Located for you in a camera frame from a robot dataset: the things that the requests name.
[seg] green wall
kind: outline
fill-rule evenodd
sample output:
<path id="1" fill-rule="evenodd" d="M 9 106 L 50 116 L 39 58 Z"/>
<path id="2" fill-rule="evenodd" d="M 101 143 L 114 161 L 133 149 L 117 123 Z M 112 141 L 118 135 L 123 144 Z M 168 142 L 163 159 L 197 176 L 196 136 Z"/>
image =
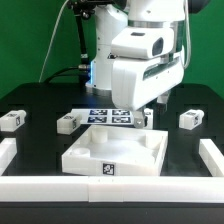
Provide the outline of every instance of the green wall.
<path id="1" fill-rule="evenodd" d="M 58 12 L 64 0 L 1 1 L 0 98 L 22 83 L 38 82 Z M 224 1 L 212 0 L 190 16 L 192 59 L 184 82 L 210 86 L 224 98 Z M 90 58 L 95 55 L 94 19 L 84 22 Z M 77 28 L 65 9 L 44 78 L 80 62 Z"/>

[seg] small white block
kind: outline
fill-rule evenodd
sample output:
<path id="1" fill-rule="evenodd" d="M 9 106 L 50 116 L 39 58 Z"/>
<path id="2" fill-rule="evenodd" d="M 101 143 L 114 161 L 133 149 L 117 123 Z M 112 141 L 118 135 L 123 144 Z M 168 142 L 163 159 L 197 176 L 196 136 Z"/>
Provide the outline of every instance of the small white block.
<path id="1" fill-rule="evenodd" d="M 147 124 L 144 129 L 153 129 L 153 110 L 149 108 L 144 109 L 145 116 L 147 117 Z"/>
<path id="2" fill-rule="evenodd" d="M 81 116 L 78 114 L 68 113 L 57 120 L 58 134 L 70 135 L 80 126 Z"/>
<path id="3" fill-rule="evenodd" d="M 179 127 L 192 130 L 202 123 L 204 112 L 202 110 L 189 110 L 180 115 Z"/>
<path id="4" fill-rule="evenodd" d="M 26 112 L 24 110 L 12 110 L 0 118 L 1 131 L 14 132 L 25 123 Z"/>

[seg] white foam frame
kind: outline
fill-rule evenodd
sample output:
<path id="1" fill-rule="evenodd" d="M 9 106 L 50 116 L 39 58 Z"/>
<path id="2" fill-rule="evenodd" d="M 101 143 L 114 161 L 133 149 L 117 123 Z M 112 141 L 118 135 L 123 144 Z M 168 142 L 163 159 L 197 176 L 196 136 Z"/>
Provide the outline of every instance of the white foam frame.
<path id="1" fill-rule="evenodd" d="M 0 202 L 224 203 L 222 177 L 2 176 Z"/>

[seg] white box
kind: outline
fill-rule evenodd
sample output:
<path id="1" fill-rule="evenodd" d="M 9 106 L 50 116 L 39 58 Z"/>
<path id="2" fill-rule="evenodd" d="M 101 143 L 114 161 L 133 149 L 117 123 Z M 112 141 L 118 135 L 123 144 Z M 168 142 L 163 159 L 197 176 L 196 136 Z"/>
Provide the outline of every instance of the white box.
<path id="1" fill-rule="evenodd" d="M 92 125 L 62 155 L 62 171 L 89 176 L 158 176 L 167 141 L 166 131 Z"/>

